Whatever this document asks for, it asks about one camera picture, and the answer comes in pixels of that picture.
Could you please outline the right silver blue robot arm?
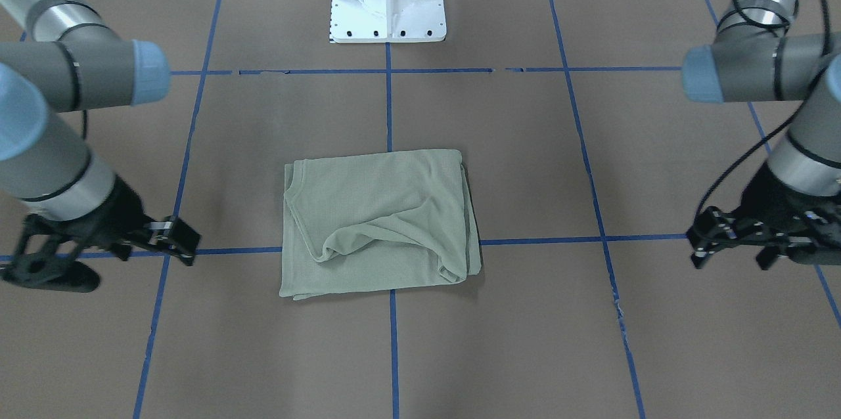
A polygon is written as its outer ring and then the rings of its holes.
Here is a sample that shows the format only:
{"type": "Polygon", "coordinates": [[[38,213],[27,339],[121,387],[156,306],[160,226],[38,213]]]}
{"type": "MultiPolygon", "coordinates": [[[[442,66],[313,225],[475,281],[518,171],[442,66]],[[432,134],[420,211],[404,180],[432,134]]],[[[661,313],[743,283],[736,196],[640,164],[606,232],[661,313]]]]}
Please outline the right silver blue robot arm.
{"type": "Polygon", "coordinates": [[[61,114],[150,104],[170,91],[153,42],[124,39],[86,0],[2,0],[27,35],[2,44],[2,191],[29,210],[13,267],[44,273],[97,248],[136,246],[192,265],[199,234],[151,218],[141,198],[61,114]]]}

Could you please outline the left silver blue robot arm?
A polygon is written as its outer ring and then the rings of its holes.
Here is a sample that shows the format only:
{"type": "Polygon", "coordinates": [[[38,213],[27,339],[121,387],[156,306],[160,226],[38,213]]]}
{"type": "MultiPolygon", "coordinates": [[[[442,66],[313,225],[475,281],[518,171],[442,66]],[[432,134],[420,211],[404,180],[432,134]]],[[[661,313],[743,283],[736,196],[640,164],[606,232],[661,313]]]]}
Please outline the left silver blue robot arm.
{"type": "Polygon", "coordinates": [[[757,246],[760,269],[779,259],[839,264],[839,35],[828,0],[729,0],[712,44],[691,49],[681,71],[694,102],[800,101],[761,141],[777,143],[731,211],[707,206],[686,237],[697,269],[713,255],[757,246]]]}

